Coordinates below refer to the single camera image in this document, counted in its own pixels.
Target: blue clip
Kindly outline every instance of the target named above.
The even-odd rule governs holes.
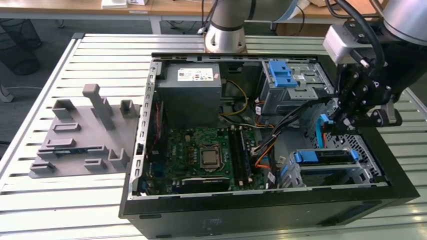
[[[269,164],[269,160],[268,160],[268,157],[264,156],[261,159],[260,159],[260,164]]]
[[[300,163],[303,160],[301,160],[301,156],[300,156],[300,154],[299,153],[293,153],[293,157],[295,157],[295,161],[297,162],[297,163]]]
[[[281,169],[281,172],[280,172],[280,177],[285,174],[287,170],[288,170],[288,165],[285,165]]]
[[[349,150],[349,154],[352,156],[353,161],[357,162],[359,161],[357,151],[352,149],[352,150]]]
[[[332,124],[333,121],[329,120],[325,114],[320,114],[317,121],[315,122],[315,138],[317,140],[319,148],[323,149],[323,140],[321,140],[321,126],[323,124]]]
[[[297,152],[301,157],[303,163],[316,163],[319,162],[317,155],[315,151],[300,151]]]
[[[269,61],[269,72],[273,78],[273,85],[279,88],[296,87],[299,83],[293,80],[292,70],[284,61]]]

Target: metal table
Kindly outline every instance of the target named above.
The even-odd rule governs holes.
[[[325,54],[321,38],[248,36],[249,53]],[[57,99],[88,105],[84,84],[96,83],[109,104],[132,99],[142,104],[152,52],[199,52],[203,39],[189,35],[86,34],[72,39],[38,98],[0,161],[0,235],[8,239],[141,239],[118,219],[125,174],[30,179],[29,166],[54,117]],[[425,239],[427,238],[427,115],[407,90],[396,104],[403,126],[379,129],[421,195],[345,226],[231,234],[212,238],[247,239]]]

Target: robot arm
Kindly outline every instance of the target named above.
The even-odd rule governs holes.
[[[297,0],[216,0],[204,45],[211,53],[241,53],[245,50],[244,21],[284,21]]]
[[[381,8],[369,0],[376,11]],[[353,19],[332,25],[323,46],[337,65],[337,108],[325,130],[340,134],[352,127],[399,126],[401,117],[393,108],[403,90],[427,71],[427,1],[389,0],[381,18],[367,22],[345,0],[335,0]],[[244,20],[281,21],[289,17],[297,0],[216,0],[205,50],[240,53],[245,50]]]
[[[359,14],[345,0],[336,3],[351,15]],[[427,71],[425,1],[389,0],[383,19],[353,19],[331,26],[323,43],[337,64],[337,109],[327,129],[337,134],[349,126],[401,125],[393,103]]]

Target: wooden desk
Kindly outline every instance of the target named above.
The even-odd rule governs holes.
[[[150,11],[152,3],[126,8],[101,9],[101,0],[0,0],[0,12],[42,14],[129,15],[129,11]]]
[[[375,13],[369,0],[347,0],[352,6],[363,14]],[[205,3],[204,16],[207,16],[212,4]],[[327,7],[317,7],[311,4],[304,10],[305,24],[340,24],[344,23],[344,19],[337,19],[331,16]],[[336,11],[339,14],[345,14],[344,10]],[[200,21],[201,16],[201,4],[196,1],[188,0],[154,0],[149,11],[150,28],[153,30],[160,29],[160,21]],[[303,15],[296,15],[285,23],[297,23],[303,21]]]
[[[348,0],[363,13],[373,13],[368,0]],[[207,16],[212,4],[204,6]],[[333,18],[325,7],[309,5],[304,9],[307,24],[333,24],[343,20]],[[161,34],[160,21],[200,21],[201,4],[188,0],[149,0],[146,5],[128,5],[128,8],[101,9],[101,0],[0,0],[0,18],[21,19],[77,19],[77,20],[148,20],[153,34]],[[301,15],[285,21],[300,23]]]
[[[361,14],[375,13],[369,0],[347,0]],[[211,3],[205,3],[204,16],[211,9]],[[304,10],[305,18],[333,18],[327,7],[317,7],[311,4]],[[201,16],[201,4],[188,0],[154,0],[152,2],[150,15],[160,16]]]

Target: orange wire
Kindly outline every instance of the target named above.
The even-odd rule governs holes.
[[[260,125],[260,123],[259,123],[259,118],[260,118],[260,115],[256,115],[256,118],[255,118],[255,126],[257,126],[257,127],[265,127],[265,125]],[[275,125],[269,124],[268,127],[273,129],[273,128],[275,128]]]
[[[327,134],[321,134],[323,148],[327,148]]]
[[[273,143],[269,145],[269,147],[267,148],[267,150],[264,151],[264,153],[260,155],[260,157],[259,157],[259,159],[257,159],[257,161],[256,161],[256,163],[255,163],[255,167],[256,167],[256,168],[264,168],[264,167],[269,168],[269,167],[265,166],[265,165],[259,165],[259,163],[261,162],[263,157],[267,155],[267,153],[268,153],[269,150],[272,149],[275,143],[276,143],[276,141],[273,141]]]

